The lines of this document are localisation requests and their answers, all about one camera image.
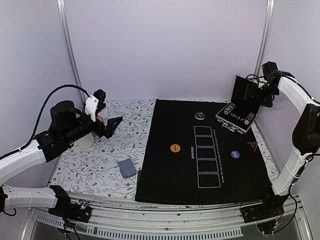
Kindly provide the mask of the triangular all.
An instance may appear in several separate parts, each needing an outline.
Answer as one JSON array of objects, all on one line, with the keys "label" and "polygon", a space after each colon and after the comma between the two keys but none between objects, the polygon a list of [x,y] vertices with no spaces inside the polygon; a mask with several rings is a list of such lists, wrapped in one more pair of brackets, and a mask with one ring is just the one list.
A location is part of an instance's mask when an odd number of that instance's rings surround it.
[{"label": "triangular all", "polygon": [[258,149],[258,143],[257,142],[247,142],[246,143],[248,147],[255,152]]}]

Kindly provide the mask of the purple small blind button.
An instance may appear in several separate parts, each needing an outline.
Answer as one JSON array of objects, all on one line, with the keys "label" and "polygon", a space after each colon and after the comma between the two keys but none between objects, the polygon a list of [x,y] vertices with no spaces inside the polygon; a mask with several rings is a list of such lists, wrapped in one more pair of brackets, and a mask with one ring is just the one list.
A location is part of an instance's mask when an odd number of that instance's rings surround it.
[{"label": "purple small blind button", "polygon": [[231,151],[230,156],[234,159],[239,159],[241,155],[237,150],[233,150]]}]

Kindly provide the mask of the black dealer button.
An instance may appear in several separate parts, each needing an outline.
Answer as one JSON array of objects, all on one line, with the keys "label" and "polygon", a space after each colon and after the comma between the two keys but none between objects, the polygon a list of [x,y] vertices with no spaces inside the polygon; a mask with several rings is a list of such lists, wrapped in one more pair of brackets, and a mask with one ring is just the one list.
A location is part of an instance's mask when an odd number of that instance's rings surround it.
[{"label": "black dealer button", "polygon": [[194,117],[196,120],[202,121],[206,118],[206,115],[203,112],[196,112]]}]

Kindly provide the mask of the orange big blind button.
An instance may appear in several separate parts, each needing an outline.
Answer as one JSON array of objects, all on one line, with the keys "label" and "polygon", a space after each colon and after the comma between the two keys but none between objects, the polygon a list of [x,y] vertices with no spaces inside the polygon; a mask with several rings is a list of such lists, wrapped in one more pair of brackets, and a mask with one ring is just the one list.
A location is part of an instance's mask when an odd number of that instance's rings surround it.
[{"label": "orange big blind button", "polygon": [[170,146],[170,150],[173,152],[173,153],[179,153],[181,151],[181,147],[180,145],[178,144],[172,144]]}]

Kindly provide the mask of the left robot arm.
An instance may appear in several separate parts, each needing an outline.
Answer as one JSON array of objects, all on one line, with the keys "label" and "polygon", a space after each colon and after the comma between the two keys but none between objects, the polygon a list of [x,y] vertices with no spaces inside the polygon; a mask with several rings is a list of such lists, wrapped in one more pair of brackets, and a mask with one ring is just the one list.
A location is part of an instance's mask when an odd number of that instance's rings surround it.
[{"label": "left robot arm", "polygon": [[0,211],[16,208],[48,208],[50,214],[67,218],[84,212],[87,204],[71,203],[67,192],[59,185],[27,188],[6,185],[6,181],[34,166],[48,163],[71,149],[74,143],[94,133],[99,138],[111,138],[123,120],[110,118],[106,123],[99,113],[106,107],[106,93],[98,89],[88,95],[82,109],[71,100],[58,102],[50,109],[51,124],[41,133],[32,132],[27,143],[0,157]]}]

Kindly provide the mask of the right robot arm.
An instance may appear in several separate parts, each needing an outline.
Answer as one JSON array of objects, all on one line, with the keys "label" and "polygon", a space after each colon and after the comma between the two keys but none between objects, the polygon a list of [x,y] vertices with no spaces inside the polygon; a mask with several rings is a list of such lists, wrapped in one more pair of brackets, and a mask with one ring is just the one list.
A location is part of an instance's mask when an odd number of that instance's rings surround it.
[{"label": "right robot arm", "polygon": [[275,96],[284,94],[300,113],[292,132],[292,149],[289,158],[271,189],[275,196],[286,196],[301,176],[306,164],[313,159],[320,148],[320,102],[286,71],[278,70],[277,64],[268,61],[262,65],[263,76],[246,77],[249,81],[264,79],[258,83],[249,98],[257,99],[261,106],[271,108]]}]

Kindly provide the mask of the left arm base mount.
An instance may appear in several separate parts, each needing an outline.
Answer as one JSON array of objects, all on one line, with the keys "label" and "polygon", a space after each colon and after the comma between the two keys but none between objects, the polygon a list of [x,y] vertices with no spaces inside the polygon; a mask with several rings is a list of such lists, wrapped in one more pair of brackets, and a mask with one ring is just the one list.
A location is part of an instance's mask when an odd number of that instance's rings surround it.
[{"label": "left arm base mount", "polygon": [[59,196],[55,207],[49,208],[48,213],[63,219],[88,223],[92,214],[92,208],[89,205],[88,200],[80,199],[72,203],[68,195]]}]

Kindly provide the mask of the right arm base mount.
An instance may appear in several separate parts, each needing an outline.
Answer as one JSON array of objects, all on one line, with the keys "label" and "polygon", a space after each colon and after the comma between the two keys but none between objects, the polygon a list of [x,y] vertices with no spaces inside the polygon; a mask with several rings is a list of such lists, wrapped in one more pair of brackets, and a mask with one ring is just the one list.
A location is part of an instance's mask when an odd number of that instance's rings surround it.
[{"label": "right arm base mount", "polygon": [[259,203],[255,205],[242,206],[240,213],[245,223],[256,223],[257,230],[263,235],[273,235],[284,220],[284,208],[282,206],[269,206]]}]

